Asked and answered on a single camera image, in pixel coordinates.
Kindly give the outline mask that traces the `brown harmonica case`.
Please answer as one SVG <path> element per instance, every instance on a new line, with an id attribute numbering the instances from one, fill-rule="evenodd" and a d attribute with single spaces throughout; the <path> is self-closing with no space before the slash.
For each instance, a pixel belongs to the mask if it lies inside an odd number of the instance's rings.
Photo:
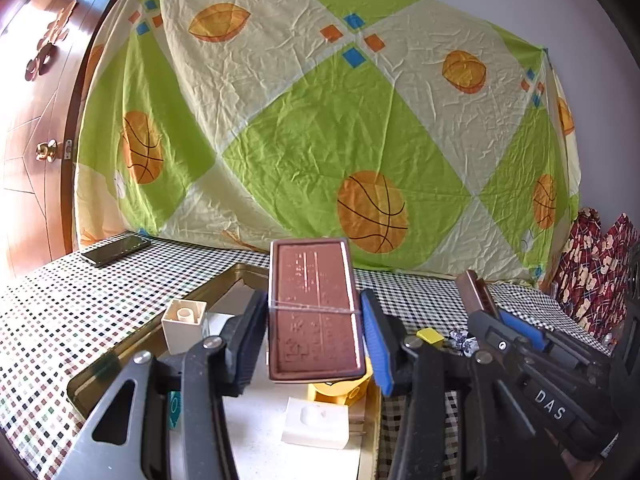
<path id="1" fill-rule="evenodd" d="M 465 312 L 471 315 L 484 312 L 492 318 L 499 317 L 499 310 L 492 299 L 485 281 L 479 278 L 475 271 L 466 270 L 454 280 L 459 291 Z"/>

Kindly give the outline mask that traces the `black smartphone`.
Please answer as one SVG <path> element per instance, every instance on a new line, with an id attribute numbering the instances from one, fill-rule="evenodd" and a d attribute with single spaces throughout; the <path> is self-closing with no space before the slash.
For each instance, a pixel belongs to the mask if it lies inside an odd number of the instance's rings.
<path id="1" fill-rule="evenodd" d="M 81 255 L 97 268 L 108 266 L 109 264 L 138 252 L 141 249 L 151 246 L 151 242 L 139 235 L 129 234 L 118 240 L 92 248 Z"/>

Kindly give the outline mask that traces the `brass door knob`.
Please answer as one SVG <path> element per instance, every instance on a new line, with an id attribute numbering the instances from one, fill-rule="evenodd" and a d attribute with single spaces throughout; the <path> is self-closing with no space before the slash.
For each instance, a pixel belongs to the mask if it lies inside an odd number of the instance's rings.
<path id="1" fill-rule="evenodd" d="M 58 154 L 58 142 L 51 139 L 48 142 L 38 143 L 36 146 L 36 159 L 42 162 L 54 162 Z"/>

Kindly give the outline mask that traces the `white toy block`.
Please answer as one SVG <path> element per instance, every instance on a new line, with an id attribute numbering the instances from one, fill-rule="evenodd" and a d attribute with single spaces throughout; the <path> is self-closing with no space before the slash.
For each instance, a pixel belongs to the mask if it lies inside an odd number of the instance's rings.
<path id="1" fill-rule="evenodd" d="M 171 300 L 162 317 L 162 329 L 172 356 L 187 352 L 203 339 L 205 312 L 205 301 Z"/>

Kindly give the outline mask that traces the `brown card box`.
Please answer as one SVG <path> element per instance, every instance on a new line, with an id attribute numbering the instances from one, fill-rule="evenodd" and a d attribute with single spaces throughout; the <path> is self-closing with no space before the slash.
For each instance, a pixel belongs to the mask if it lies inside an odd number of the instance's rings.
<path id="1" fill-rule="evenodd" d="M 274 382 L 344 382 L 366 371 L 347 240 L 270 245 L 268 370 Z"/>

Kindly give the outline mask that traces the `red bear pattern cloth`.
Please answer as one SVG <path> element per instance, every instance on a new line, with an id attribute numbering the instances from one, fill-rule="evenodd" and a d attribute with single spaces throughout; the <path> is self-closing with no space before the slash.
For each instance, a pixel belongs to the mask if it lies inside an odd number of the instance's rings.
<path id="1" fill-rule="evenodd" d="M 598 341 L 626 318 L 631 249 L 639 234 L 626 214 L 603 229 L 593 208 L 578 211 L 553 279 L 564 313 Z"/>

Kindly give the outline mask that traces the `white cork-sided box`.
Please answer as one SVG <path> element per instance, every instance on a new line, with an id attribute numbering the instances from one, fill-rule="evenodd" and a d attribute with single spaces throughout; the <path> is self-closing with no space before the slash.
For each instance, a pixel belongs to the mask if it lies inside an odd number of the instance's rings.
<path id="1" fill-rule="evenodd" d="M 219 336 L 232 316 L 242 315 L 254 294 L 254 289 L 242 282 L 234 284 L 224 296 L 215 301 L 205 312 L 204 336 Z"/>

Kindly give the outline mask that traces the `small yellow cube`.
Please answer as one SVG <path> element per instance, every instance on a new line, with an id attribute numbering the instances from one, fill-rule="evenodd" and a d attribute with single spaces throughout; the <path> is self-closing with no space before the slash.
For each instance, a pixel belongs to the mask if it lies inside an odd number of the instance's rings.
<path id="1" fill-rule="evenodd" d="M 421 328 L 416 332 L 416 336 L 437 349 L 441 349 L 445 343 L 445 337 L 431 327 Z"/>

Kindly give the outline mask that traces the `white charger box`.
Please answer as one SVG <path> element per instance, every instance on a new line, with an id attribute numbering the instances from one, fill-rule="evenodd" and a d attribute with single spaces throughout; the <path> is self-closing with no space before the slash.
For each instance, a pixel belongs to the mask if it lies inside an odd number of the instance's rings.
<path id="1" fill-rule="evenodd" d="M 347 406 L 288 398 L 282 425 L 283 442 L 341 450 L 349 437 Z"/>

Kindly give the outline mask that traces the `basketball pattern hanging sheet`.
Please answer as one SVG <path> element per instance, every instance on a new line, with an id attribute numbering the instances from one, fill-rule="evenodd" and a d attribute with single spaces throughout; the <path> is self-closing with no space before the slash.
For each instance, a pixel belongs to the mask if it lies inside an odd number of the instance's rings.
<path id="1" fill-rule="evenodd" d="M 546 286 L 578 211 L 544 48 L 438 0 L 117 0 L 90 53 L 75 222 Z"/>

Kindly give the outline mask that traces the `yellow large toy block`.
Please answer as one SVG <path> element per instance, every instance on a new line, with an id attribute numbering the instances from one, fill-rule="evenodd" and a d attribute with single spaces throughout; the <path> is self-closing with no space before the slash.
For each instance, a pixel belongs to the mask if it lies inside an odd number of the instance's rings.
<path id="1" fill-rule="evenodd" d="M 366 357 L 366 372 L 360 378 L 341 382 L 316 382 L 307 387 L 307 400 L 352 406 L 366 394 L 372 378 L 371 360 Z"/>

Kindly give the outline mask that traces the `brown wooden door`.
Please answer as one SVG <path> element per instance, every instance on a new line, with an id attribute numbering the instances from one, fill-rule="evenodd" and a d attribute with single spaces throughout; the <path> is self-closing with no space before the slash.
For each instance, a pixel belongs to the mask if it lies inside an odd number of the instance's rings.
<path id="1" fill-rule="evenodd" d="M 73 249 L 80 108 L 116 0 L 1 0 L 1 281 Z M 36 146 L 55 139 L 54 162 Z"/>

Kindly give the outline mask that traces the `checkered tablecloth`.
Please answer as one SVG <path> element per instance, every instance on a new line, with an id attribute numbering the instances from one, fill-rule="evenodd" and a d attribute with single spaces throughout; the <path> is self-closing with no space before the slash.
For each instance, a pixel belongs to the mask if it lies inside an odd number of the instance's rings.
<path id="1" fill-rule="evenodd" d="M 105 268 L 80 252 L 1 285 L 1 437 L 35 479 L 52 479 L 81 428 L 70 380 L 154 316 L 237 263 L 269 268 L 269 257 L 154 240 Z M 408 332 L 442 336 L 466 328 L 453 281 L 355 270 L 358 289 L 375 290 L 385 313 Z M 557 302 L 537 289 L 489 286 L 500 308 L 527 323 L 562 330 L 606 352 Z"/>

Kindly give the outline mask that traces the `white paper tin liner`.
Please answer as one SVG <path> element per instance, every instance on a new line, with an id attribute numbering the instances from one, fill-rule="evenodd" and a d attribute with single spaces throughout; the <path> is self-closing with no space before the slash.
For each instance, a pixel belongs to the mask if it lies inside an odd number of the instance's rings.
<path id="1" fill-rule="evenodd" d="M 267 347 L 259 348 L 250 384 L 222 399 L 236 471 L 241 479 L 356 479 L 366 436 L 366 394 L 348 406 L 350 437 L 341 450 L 281 440 L 288 398 L 307 400 L 307 384 L 278 384 L 268 377 Z"/>

